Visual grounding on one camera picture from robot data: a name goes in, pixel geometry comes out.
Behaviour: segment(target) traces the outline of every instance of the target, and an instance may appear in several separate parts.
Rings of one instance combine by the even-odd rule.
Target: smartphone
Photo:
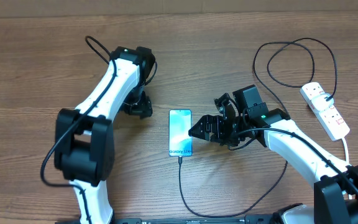
[[[193,153],[191,110],[169,111],[169,156],[191,156]]]

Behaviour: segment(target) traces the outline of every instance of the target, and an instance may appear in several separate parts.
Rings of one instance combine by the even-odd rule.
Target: white cable
[[[342,142],[343,142],[343,148],[345,149],[345,160],[347,163],[350,164],[349,162],[349,150],[347,149],[347,143],[345,138],[342,138]],[[347,195],[349,197],[349,200],[352,200],[352,195]]]

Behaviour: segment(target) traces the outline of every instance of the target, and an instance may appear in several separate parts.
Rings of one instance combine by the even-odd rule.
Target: brown wood grain
[[[309,36],[332,48],[339,70],[336,106],[351,128],[350,158],[358,164],[358,11],[0,19],[0,223],[53,223],[79,215],[72,189],[44,186],[39,168],[53,144],[58,111],[82,102],[105,72],[85,35],[110,50],[149,47],[159,65],[145,89],[153,116],[140,121],[119,114],[114,122],[116,163],[108,190],[119,218],[193,217],[181,202],[177,159],[168,157],[168,111],[189,108],[195,123],[204,114],[218,113],[213,98],[251,84],[270,109],[279,108],[251,72],[255,51],[264,42]],[[316,60],[315,80],[332,92],[328,51],[304,44]],[[342,143],[328,138],[299,90],[267,76],[267,60],[277,47],[258,56],[261,79],[307,135],[344,158]],[[301,85],[309,79],[310,58],[290,47],[272,61],[271,70],[279,80]],[[183,191],[197,212],[239,212],[272,186],[283,166],[280,156],[256,142],[230,152],[195,140],[194,155],[183,160]],[[46,175],[64,182],[52,161]],[[297,202],[313,204],[313,191],[289,166],[276,189],[250,213],[271,213]]]

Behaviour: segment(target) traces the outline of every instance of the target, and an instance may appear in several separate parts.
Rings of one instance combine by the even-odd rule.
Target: power outlet
[[[314,99],[317,99],[321,95],[327,95],[319,83],[313,82],[305,84],[301,88],[300,93],[331,140],[336,141],[342,139],[349,133],[350,128],[334,106],[333,99],[330,106],[324,105],[323,110],[321,109],[321,105],[314,105],[316,104],[316,100]]]

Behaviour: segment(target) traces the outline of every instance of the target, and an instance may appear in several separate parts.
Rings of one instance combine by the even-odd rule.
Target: wall
[[[0,17],[358,10],[358,0],[0,0]]]

